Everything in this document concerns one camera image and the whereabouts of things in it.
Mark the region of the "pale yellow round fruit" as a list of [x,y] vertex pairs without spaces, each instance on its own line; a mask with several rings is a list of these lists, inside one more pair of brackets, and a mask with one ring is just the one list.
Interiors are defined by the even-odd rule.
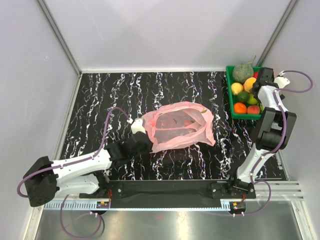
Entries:
[[239,82],[234,82],[231,85],[231,93],[233,96],[238,95],[239,93],[241,93],[244,90],[244,86],[239,83]]

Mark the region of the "pink plastic bag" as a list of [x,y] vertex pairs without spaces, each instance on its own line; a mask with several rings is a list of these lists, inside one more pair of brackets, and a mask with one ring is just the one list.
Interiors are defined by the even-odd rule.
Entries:
[[176,102],[142,116],[152,152],[183,149],[197,143],[214,146],[212,112],[195,102]]

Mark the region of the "dark green fruit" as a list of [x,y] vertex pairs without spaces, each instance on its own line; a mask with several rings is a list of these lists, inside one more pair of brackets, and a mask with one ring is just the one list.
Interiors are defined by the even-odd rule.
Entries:
[[246,91],[241,91],[236,95],[236,100],[239,103],[247,103],[250,99],[250,94]]

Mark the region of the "lime green fruit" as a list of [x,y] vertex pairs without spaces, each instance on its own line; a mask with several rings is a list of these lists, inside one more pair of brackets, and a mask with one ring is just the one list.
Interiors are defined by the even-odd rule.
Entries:
[[255,99],[254,95],[253,94],[249,94],[249,99],[247,101],[247,103],[249,105],[257,105],[258,104],[258,101]]

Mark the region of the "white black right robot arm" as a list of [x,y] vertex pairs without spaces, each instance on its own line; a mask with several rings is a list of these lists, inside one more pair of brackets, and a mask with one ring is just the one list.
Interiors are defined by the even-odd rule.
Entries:
[[228,180],[226,191],[232,198],[240,198],[254,191],[255,177],[259,170],[288,144],[297,115],[284,106],[279,83],[272,68],[259,69],[251,91],[262,104],[263,112],[251,133],[253,146],[248,156]]

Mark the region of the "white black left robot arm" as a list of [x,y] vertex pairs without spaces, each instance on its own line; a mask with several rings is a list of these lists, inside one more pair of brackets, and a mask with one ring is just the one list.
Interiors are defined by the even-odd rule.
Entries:
[[127,164],[131,159],[149,154],[153,143],[143,132],[129,138],[108,143],[97,151],[63,160],[40,157],[29,168],[17,187],[18,194],[28,198],[31,207],[50,202],[63,188],[71,188],[67,182],[83,175],[105,171]]

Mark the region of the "red peach fruit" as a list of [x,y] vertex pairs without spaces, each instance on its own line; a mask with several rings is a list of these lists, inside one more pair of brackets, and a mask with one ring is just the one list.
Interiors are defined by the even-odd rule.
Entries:
[[248,115],[259,115],[261,112],[261,109],[258,105],[250,105],[247,108],[247,114]]

